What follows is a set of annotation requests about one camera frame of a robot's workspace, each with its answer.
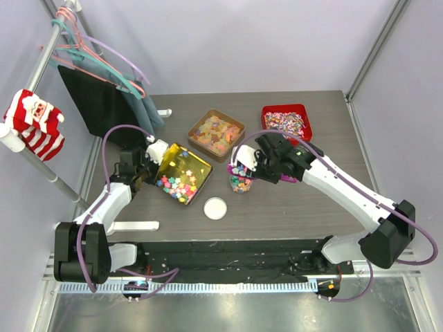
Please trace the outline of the clear plastic cup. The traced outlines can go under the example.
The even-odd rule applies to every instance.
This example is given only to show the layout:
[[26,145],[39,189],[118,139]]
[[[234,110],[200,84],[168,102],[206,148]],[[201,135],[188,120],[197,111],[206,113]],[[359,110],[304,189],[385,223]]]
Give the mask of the clear plastic cup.
[[253,181],[246,177],[231,175],[230,176],[230,185],[234,192],[238,194],[244,194],[251,189]]

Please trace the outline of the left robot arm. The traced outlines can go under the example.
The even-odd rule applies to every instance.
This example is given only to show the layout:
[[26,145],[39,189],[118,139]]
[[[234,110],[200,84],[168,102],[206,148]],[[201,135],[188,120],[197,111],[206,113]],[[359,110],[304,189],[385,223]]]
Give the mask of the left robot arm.
[[53,274],[59,282],[103,284],[110,273],[124,268],[133,276],[142,275],[147,258],[136,244],[110,245],[107,236],[115,230],[115,219],[129,205],[143,184],[152,184],[169,149],[154,143],[147,149],[122,149],[120,160],[100,196],[72,222],[55,229]]

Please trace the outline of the star candy tin box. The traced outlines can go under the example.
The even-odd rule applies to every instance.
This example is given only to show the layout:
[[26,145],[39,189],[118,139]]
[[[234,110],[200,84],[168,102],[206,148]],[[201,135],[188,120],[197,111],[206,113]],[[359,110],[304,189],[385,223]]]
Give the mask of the star candy tin box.
[[213,166],[195,153],[177,143],[166,151],[154,185],[184,206],[197,197]]

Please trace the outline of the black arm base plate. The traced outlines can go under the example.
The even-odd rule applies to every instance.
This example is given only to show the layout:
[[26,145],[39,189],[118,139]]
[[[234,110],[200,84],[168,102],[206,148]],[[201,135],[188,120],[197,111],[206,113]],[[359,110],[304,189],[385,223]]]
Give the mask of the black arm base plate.
[[322,239],[161,241],[137,243],[128,270],[160,275],[179,269],[175,283],[281,284],[314,275],[351,275],[350,261],[339,265],[320,255]]

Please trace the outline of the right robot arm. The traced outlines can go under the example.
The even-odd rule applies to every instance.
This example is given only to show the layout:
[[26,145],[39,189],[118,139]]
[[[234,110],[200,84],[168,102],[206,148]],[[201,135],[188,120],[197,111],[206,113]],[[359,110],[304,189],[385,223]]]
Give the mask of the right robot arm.
[[314,145],[293,145],[279,133],[256,138],[259,149],[256,178],[277,183],[290,176],[326,194],[347,210],[364,228],[362,232],[325,239],[321,251],[312,257],[314,268],[328,273],[337,264],[367,259],[388,269],[415,237],[415,207],[378,195],[351,176],[342,173],[329,157]]

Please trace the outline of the purple plastic scoop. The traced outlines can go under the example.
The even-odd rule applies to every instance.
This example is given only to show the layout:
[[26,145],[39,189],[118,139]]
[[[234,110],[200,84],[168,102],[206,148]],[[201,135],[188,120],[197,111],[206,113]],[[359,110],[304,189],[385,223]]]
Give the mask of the purple plastic scoop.
[[[250,180],[257,180],[257,177],[255,176],[255,173],[251,170],[249,170],[246,166],[234,166],[232,164],[227,164],[227,170],[228,173],[232,176],[239,176],[248,178]],[[280,177],[281,181],[284,181],[286,183],[297,183],[298,180],[294,177],[282,175]]]

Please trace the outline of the white round lid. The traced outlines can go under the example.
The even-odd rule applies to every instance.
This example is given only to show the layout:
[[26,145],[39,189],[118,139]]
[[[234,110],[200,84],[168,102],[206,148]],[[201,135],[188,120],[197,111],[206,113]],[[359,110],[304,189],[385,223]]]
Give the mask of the white round lid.
[[220,220],[225,217],[228,210],[226,202],[219,197],[208,199],[203,207],[204,214],[211,220]]

